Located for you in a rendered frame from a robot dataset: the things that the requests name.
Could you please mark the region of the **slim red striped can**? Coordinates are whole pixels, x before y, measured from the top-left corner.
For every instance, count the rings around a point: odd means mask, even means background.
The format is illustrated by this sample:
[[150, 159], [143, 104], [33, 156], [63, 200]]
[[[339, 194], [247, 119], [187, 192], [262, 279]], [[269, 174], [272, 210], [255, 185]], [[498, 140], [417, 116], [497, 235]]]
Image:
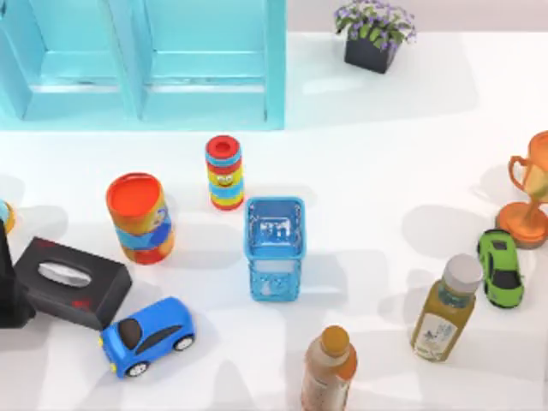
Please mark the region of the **slim red striped can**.
[[241, 145], [234, 137], [220, 134], [205, 148], [211, 202], [219, 210], [234, 210], [244, 200]]

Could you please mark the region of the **blue plastic basket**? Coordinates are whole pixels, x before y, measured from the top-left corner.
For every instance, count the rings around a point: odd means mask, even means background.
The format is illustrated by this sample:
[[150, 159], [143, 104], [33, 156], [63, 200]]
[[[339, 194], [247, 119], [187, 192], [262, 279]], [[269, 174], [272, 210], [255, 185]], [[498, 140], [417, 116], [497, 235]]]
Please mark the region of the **blue plastic basket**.
[[298, 197], [252, 197], [246, 203], [244, 252], [256, 301], [295, 301], [307, 251], [306, 211]]

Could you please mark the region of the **wide orange and blue can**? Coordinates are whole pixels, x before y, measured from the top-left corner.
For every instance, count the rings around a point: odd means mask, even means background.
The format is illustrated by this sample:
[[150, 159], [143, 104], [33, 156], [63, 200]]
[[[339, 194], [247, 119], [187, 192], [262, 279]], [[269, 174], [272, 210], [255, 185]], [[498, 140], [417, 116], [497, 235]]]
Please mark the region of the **wide orange and blue can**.
[[165, 259], [175, 232], [160, 181], [144, 172], [127, 173], [108, 187], [106, 204], [125, 255], [140, 265]]

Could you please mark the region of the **light blue rack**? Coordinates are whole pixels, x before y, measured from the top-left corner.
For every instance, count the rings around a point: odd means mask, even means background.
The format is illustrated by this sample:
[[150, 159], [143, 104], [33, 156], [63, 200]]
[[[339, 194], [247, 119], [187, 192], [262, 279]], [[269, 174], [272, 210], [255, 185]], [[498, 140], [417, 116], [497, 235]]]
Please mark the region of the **light blue rack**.
[[287, 0], [0, 0], [0, 130], [267, 130]]

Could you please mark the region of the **blue toy car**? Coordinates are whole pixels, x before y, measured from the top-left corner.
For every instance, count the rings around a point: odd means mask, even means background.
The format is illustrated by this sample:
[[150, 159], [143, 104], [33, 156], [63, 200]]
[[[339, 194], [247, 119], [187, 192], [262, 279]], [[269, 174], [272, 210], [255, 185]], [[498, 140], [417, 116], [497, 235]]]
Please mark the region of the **blue toy car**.
[[191, 347], [195, 338], [187, 306], [166, 297], [105, 328], [99, 345], [118, 378], [136, 378], [154, 361]]

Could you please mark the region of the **purple flower plant black pot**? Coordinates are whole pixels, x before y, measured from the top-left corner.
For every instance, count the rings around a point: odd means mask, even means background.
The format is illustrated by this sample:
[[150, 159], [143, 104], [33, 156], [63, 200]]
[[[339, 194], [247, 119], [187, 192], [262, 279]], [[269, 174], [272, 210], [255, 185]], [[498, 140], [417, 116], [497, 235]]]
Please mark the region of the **purple flower plant black pot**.
[[417, 36], [414, 14], [388, 0], [351, 0], [335, 11], [334, 22], [336, 34], [346, 35], [344, 62], [378, 74]]

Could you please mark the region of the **pale bottle orange cap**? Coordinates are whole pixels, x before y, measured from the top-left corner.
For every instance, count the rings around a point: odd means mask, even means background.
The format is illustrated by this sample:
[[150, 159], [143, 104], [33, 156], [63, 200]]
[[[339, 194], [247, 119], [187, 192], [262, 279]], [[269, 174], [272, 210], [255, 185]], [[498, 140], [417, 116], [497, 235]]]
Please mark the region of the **pale bottle orange cap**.
[[339, 325], [326, 327], [305, 354], [301, 411], [345, 411], [358, 358], [348, 333]]

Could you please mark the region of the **green bottle white cap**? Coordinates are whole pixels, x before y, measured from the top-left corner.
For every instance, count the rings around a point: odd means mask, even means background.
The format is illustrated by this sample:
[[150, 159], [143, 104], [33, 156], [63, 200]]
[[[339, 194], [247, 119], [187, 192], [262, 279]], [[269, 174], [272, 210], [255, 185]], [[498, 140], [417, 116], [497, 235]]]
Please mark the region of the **green bottle white cap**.
[[414, 327], [410, 343], [419, 357], [431, 362], [447, 360], [474, 310], [482, 281], [483, 270], [475, 257], [461, 253], [446, 263]]

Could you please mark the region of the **black tissue box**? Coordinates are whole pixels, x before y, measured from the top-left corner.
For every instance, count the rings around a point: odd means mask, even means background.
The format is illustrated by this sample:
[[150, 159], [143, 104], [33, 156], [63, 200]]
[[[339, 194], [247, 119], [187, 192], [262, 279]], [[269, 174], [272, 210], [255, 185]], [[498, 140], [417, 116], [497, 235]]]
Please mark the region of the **black tissue box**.
[[37, 310], [97, 331], [110, 324], [132, 285], [124, 264], [40, 237], [27, 245], [15, 273]]

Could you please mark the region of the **green toy car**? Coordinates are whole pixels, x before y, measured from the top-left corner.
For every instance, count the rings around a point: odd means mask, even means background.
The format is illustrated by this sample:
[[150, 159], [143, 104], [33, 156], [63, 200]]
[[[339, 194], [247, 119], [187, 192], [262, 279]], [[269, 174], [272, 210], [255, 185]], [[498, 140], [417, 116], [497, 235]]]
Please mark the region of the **green toy car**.
[[510, 233], [503, 229], [486, 230], [478, 240], [476, 252], [483, 268], [487, 300], [500, 308], [518, 307], [524, 285], [517, 247]]

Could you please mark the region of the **orange trophy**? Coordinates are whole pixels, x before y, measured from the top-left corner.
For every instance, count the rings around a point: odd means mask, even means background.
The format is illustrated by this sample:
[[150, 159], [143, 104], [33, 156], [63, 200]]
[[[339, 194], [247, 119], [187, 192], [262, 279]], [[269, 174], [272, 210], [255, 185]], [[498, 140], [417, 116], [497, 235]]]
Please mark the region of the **orange trophy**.
[[498, 228], [509, 232], [521, 248], [537, 248], [548, 239], [548, 130], [537, 133], [528, 144], [527, 157], [512, 156], [509, 179], [525, 193], [528, 202], [505, 205], [496, 217]]

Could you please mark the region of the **yellow and blue round object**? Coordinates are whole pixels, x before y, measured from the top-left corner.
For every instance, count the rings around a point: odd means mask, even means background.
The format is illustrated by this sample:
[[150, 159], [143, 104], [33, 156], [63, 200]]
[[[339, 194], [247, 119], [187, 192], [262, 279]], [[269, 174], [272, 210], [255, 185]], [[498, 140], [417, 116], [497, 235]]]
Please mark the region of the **yellow and blue round object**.
[[0, 200], [0, 220], [8, 234], [15, 226], [15, 211], [5, 200]]

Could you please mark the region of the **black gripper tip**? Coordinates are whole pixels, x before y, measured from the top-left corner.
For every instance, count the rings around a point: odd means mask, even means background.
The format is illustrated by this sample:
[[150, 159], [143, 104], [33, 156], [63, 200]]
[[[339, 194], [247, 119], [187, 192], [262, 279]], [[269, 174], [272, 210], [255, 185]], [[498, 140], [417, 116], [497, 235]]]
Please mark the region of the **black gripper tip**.
[[36, 311], [27, 298], [27, 289], [17, 280], [9, 244], [0, 219], [0, 330], [20, 329]]

